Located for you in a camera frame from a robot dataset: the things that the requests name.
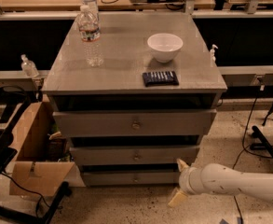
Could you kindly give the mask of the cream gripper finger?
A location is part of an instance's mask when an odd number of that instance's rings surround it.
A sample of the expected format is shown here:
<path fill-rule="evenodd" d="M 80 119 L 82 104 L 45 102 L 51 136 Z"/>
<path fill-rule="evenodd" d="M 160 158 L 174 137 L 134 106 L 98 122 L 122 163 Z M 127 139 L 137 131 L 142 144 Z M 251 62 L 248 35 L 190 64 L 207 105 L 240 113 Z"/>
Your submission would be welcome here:
<path fill-rule="evenodd" d="M 183 161 L 182 159 L 177 159 L 176 162 L 177 162 L 178 170 L 179 170 L 180 173 L 183 170 L 189 168 L 189 165 L 185 161 Z"/>
<path fill-rule="evenodd" d="M 170 200 L 168 202 L 168 206 L 169 207 L 176 207 L 179 204 L 181 204 L 182 202 L 184 202 L 187 198 L 187 194 L 181 190 L 180 188 L 175 188 L 172 191 Z"/>

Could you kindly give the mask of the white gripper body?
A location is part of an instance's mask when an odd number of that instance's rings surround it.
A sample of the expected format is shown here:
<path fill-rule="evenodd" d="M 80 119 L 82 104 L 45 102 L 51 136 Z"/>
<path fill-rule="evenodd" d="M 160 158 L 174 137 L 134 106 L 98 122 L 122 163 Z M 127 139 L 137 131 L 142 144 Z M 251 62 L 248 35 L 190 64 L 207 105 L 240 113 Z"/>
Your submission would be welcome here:
<path fill-rule="evenodd" d="M 179 186 L 183 192 L 190 195 L 199 195 L 204 191 L 201 180 L 201 169 L 187 167 L 179 177 Z"/>

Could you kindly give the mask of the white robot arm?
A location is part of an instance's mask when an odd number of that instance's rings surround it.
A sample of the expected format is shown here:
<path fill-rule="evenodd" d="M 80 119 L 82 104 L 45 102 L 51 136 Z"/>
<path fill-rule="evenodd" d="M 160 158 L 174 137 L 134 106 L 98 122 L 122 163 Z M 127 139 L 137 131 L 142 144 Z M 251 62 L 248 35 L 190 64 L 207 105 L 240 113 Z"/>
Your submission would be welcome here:
<path fill-rule="evenodd" d="M 177 160 L 177 164 L 180 172 L 179 186 L 172 192 L 170 207 L 179 205 L 189 195 L 200 194 L 245 194 L 273 203 L 273 174 L 243 173 L 218 163 L 196 168 L 181 159 Z"/>

